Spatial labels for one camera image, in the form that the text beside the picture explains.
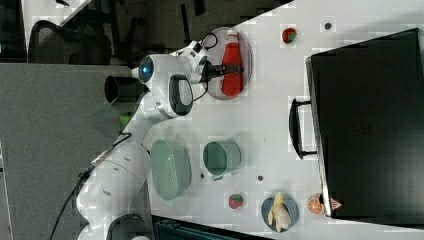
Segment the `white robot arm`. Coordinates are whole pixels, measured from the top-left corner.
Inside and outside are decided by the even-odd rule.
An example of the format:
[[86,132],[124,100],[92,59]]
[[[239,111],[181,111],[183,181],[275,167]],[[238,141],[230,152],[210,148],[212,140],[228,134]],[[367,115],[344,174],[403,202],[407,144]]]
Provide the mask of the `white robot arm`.
[[151,54],[141,60],[138,83],[149,91],[137,99],[124,136],[81,174],[76,205],[87,225],[77,240],[109,240],[112,224],[130,213],[148,174],[150,156],[141,143],[154,125],[190,113],[192,86],[243,71],[240,63],[210,63],[208,51],[197,41],[173,54]]

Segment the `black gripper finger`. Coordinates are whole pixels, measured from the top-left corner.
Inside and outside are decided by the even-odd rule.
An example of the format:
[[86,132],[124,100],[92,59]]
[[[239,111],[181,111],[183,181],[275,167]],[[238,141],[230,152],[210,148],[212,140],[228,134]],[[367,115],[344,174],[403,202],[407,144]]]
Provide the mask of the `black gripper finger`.
[[227,64],[223,66],[224,74],[243,73],[243,72],[244,72],[244,68],[242,66],[238,66],[234,64]]

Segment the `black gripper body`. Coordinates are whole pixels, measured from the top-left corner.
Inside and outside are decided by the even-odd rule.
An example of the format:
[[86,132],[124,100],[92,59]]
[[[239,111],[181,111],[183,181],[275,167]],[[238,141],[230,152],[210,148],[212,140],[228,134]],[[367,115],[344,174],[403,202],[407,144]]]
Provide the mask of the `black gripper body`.
[[222,76],[223,73],[224,73],[223,65],[213,65],[212,63],[207,61],[201,73],[201,81],[209,82],[212,78]]

